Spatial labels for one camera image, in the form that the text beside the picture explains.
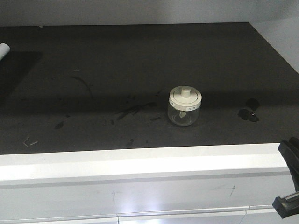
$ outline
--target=white lid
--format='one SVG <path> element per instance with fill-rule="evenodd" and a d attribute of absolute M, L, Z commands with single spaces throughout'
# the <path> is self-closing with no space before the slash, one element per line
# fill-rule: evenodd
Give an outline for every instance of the white lid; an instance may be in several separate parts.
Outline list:
<path fill-rule="evenodd" d="M 201 93 L 190 86 L 178 86 L 170 91 L 169 103 L 179 111 L 194 111 L 200 107 Z"/>

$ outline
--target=scratch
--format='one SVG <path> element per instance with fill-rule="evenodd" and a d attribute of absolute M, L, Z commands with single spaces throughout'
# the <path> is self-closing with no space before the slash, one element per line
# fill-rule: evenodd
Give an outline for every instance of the scratch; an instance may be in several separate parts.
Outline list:
<path fill-rule="evenodd" d="M 232 196 L 233 192 L 234 192 L 234 189 L 235 189 L 235 185 L 233 186 L 232 188 L 232 193 L 230 193 L 230 196 Z"/>
<path fill-rule="evenodd" d="M 115 205 L 115 199 L 114 199 L 114 196 L 115 196 L 115 192 L 114 191 L 112 191 L 112 199 L 113 199 L 113 204 Z"/>
<path fill-rule="evenodd" d="M 92 93 L 90 87 L 88 86 L 88 84 L 83 79 L 81 79 L 80 77 L 77 77 L 77 76 L 68 76 L 68 78 L 73 78 L 73 79 L 81 82 L 84 86 L 86 86 L 86 88 L 87 88 L 87 90 L 89 92 L 90 97 L 93 98 L 93 93 Z"/>

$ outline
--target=dark stain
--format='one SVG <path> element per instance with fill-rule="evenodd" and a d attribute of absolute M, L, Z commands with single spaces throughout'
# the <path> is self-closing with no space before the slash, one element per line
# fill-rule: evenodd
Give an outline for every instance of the dark stain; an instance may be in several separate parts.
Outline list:
<path fill-rule="evenodd" d="M 141 109 L 144 109 L 146 107 L 153 107 L 153 106 L 157 106 L 157 103 L 155 102 L 150 102 L 150 103 L 147 103 L 147 104 L 144 104 L 144 105 L 136 105 L 136 106 L 132 106 L 126 110 L 123 110 L 123 111 L 120 111 L 118 113 L 122 113 L 118 118 L 116 118 L 116 120 L 121 120 L 123 119 L 124 117 L 126 117 L 128 114 L 132 113 L 132 115 L 135 115 L 137 114 Z"/>
<path fill-rule="evenodd" d="M 126 147 L 127 147 L 127 148 L 132 147 L 132 146 L 133 146 L 133 142 L 134 142 L 134 139 L 130 139 L 130 142 L 128 142 L 128 143 L 126 144 Z"/>
<path fill-rule="evenodd" d="M 73 78 L 73 79 L 81 82 L 84 86 L 86 86 L 86 88 L 87 88 L 87 90 L 89 92 L 90 97 L 93 98 L 93 93 L 92 93 L 90 87 L 88 86 L 88 84 L 83 79 L 81 79 L 80 77 L 77 77 L 77 76 L 68 76 L 68 78 Z"/>
<path fill-rule="evenodd" d="M 246 109 L 239 110 L 238 116 L 243 120 L 249 120 L 251 122 L 258 122 L 260 120 L 254 112 Z"/>
<path fill-rule="evenodd" d="M 160 90 L 155 94 L 155 96 L 158 97 L 162 90 L 163 90 L 163 89 L 160 89 Z"/>
<path fill-rule="evenodd" d="M 159 120 L 159 119 L 161 119 L 161 117 L 152 118 L 152 119 L 150 119 L 150 120 L 151 120 L 151 121 L 155 121 L 155 120 Z"/>
<path fill-rule="evenodd" d="M 257 99 L 250 98 L 246 101 L 246 106 L 249 107 L 251 110 L 255 111 L 260 106 L 260 103 Z"/>
<path fill-rule="evenodd" d="M 62 128 L 63 126 L 64 126 L 64 122 L 61 121 L 59 124 L 57 124 L 57 125 L 55 126 L 55 129 L 60 129 L 60 128 Z"/>

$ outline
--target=glass jar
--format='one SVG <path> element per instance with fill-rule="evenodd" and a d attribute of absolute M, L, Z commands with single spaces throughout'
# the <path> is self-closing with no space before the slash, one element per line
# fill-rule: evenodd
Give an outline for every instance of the glass jar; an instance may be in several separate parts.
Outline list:
<path fill-rule="evenodd" d="M 190 86 L 179 86 L 170 91 L 168 117 L 176 125 L 189 126 L 199 115 L 201 93 Z"/>

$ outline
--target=black plastic part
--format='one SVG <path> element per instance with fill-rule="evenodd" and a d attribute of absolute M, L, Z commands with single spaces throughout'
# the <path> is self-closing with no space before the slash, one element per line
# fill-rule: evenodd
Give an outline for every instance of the black plastic part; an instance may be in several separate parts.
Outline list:
<path fill-rule="evenodd" d="M 282 218 L 286 218 L 299 213 L 299 196 L 292 199 L 276 197 L 273 207 Z"/>
<path fill-rule="evenodd" d="M 290 170 L 297 191 L 284 198 L 276 197 L 272 204 L 277 213 L 285 218 L 299 214 L 299 140 L 295 137 L 290 138 L 289 141 L 283 140 L 278 150 Z"/>
<path fill-rule="evenodd" d="M 299 142 L 299 140 L 294 137 L 291 139 L 292 142 Z M 299 149 L 290 142 L 283 140 L 280 143 L 278 150 L 280 151 L 290 170 L 295 190 L 299 191 Z"/>

